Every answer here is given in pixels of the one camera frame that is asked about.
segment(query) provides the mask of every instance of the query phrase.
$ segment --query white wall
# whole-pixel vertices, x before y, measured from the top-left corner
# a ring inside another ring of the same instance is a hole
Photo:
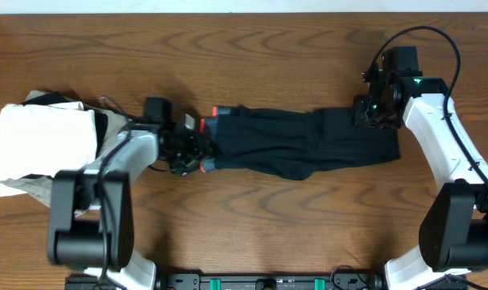
[[[0,14],[435,11],[488,11],[488,0],[0,0]]]

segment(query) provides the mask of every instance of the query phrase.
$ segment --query table surface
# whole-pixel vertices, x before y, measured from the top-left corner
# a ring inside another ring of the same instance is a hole
[[[384,41],[416,25],[446,30],[461,49],[454,90],[462,123],[488,161],[488,14],[104,14],[0,16],[0,109],[32,89],[85,102],[115,98],[140,114],[165,96],[210,115],[243,104],[295,111],[350,106]],[[450,81],[452,50],[415,32],[426,76]],[[318,172],[305,181],[248,170],[180,177],[145,171],[132,188],[135,247],[169,267],[221,272],[372,268],[418,241],[436,196],[416,139],[402,158]],[[0,289],[59,289],[68,270],[46,257],[48,208],[0,197]],[[488,271],[469,276],[488,286]]]

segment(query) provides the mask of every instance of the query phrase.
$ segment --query wire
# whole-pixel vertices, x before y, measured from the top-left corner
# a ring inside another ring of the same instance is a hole
[[[358,290],[361,290],[361,289],[366,289],[366,288],[367,288],[367,282],[366,282],[366,281],[365,281],[365,280],[364,280],[364,279],[363,279],[363,278],[362,278],[362,277],[361,277],[361,276],[358,274],[358,272],[355,270],[355,268],[354,268],[354,267],[351,267],[350,265],[339,265],[339,266],[337,266],[335,269],[333,269],[332,274],[330,274],[330,282],[332,282],[332,283],[333,283],[333,286],[335,286],[335,287],[336,287],[337,289],[339,289],[339,290],[342,290],[342,288],[341,288],[341,287],[337,286],[337,285],[335,284],[335,282],[333,282],[333,274],[334,274],[334,273],[336,273],[336,271],[337,271],[339,268],[343,268],[343,267],[347,267],[347,268],[351,269],[351,270],[352,270],[352,271],[355,273],[355,275],[357,276],[357,278],[358,278],[358,279],[359,279],[361,282],[363,282],[363,283],[364,283],[365,287],[363,287],[363,288],[359,288]]]
[[[488,287],[484,287],[484,286],[481,286],[481,285],[478,285],[478,284],[475,284],[471,281],[468,281],[462,277],[460,277],[459,275],[452,275],[452,274],[445,274],[444,276],[442,276],[441,278],[437,279],[437,280],[434,280],[428,284],[425,284],[423,286],[419,286],[418,288],[416,288],[415,290],[424,290],[424,289],[428,289],[432,286],[435,286],[443,281],[455,281],[455,282],[459,282],[459,283],[462,283],[464,285],[467,285],[473,289],[477,289],[477,290],[488,290]]]
[[[455,57],[457,59],[457,67],[455,68],[455,73],[453,75],[452,82],[449,86],[448,92],[445,95],[445,100],[443,101],[443,112],[445,114],[444,118],[445,118],[446,124],[448,125],[448,128],[450,129],[450,132],[452,133],[453,138],[457,142],[457,145],[459,146],[459,148],[464,153],[464,156],[466,157],[469,164],[471,165],[471,168],[477,173],[477,175],[480,177],[480,179],[484,182],[484,184],[488,188],[488,178],[486,177],[484,172],[482,172],[482,170],[479,168],[479,163],[477,161],[475,161],[473,156],[468,152],[468,149],[466,148],[465,144],[462,142],[461,137],[459,137],[459,134],[455,130],[455,127],[453,127],[452,120],[451,120],[452,114],[449,113],[449,111],[448,111],[448,101],[450,99],[450,96],[452,95],[453,88],[455,87],[455,84],[457,83],[457,78],[459,77],[459,72],[461,71],[461,53],[459,52],[459,48],[455,44],[455,41],[453,41],[453,39],[449,35],[447,35],[446,32],[442,31],[441,29],[435,28],[435,27],[417,26],[417,27],[411,27],[411,28],[408,28],[408,29],[405,29],[403,31],[396,33],[390,39],[387,40],[387,42],[380,48],[380,50],[378,50],[378,52],[374,56],[373,62],[371,62],[370,67],[367,69],[366,75],[368,75],[374,69],[374,66],[376,64],[378,57],[380,56],[382,51],[385,49],[385,47],[391,41],[393,41],[394,39],[396,39],[400,35],[404,35],[410,31],[416,31],[416,30],[434,31],[434,32],[442,35],[443,37],[445,37],[446,40],[448,40],[448,42],[452,45],[453,51],[455,52]]]
[[[102,96],[101,100],[105,102],[105,99],[110,100],[119,113],[123,115],[126,118],[126,126],[128,126],[126,130],[126,137],[108,154],[103,157],[101,164],[99,165],[99,170],[96,175],[96,190],[97,194],[99,195],[99,201],[101,205],[101,226],[102,226],[102,240],[103,240],[103,264],[102,264],[102,269],[101,269],[101,274],[99,275],[99,279],[97,281],[96,286],[94,287],[99,287],[101,284],[105,284],[106,281],[108,281],[109,284],[112,284],[113,286],[119,287],[120,285],[117,285],[115,282],[113,282],[106,272],[108,271],[108,266],[110,265],[110,253],[108,252],[110,248],[110,243],[108,240],[108,230],[107,230],[107,223],[106,223],[106,210],[108,207],[110,207],[110,203],[105,204],[106,202],[106,194],[105,194],[105,186],[104,186],[104,171],[105,167],[110,161],[110,159],[124,146],[126,145],[131,138],[131,128],[130,128],[130,120],[126,112],[124,112],[124,109],[111,97],[108,96]]]
[[[147,168],[151,169],[152,171],[156,171],[156,172],[166,172],[167,171],[164,169],[158,169],[158,168],[154,167],[153,165],[148,165]]]
[[[450,274],[448,274],[448,275],[445,275],[445,277],[448,280],[455,280],[457,282],[466,284],[466,285],[470,286],[471,288],[474,288],[474,289],[477,289],[477,290],[488,290],[488,287],[480,286],[480,285],[475,284],[473,282],[470,282],[470,281],[468,281],[468,280],[466,280],[466,279],[464,279],[464,278],[462,278],[462,277],[460,277],[458,275],[450,275]]]

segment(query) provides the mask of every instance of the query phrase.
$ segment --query pile of laundry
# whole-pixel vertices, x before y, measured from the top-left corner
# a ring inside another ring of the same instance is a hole
[[[0,197],[29,193],[50,205],[52,177],[92,163],[117,140],[126,119],[60,93],[31,91],[0,112]]]

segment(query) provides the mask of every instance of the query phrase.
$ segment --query green connector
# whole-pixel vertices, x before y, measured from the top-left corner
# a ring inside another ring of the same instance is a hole
[[[314,280],[314,290],[325,290],[325,280],[315,279]]]
[[[221,290],[221,280],[211,279],[210,280],[210,290]]]

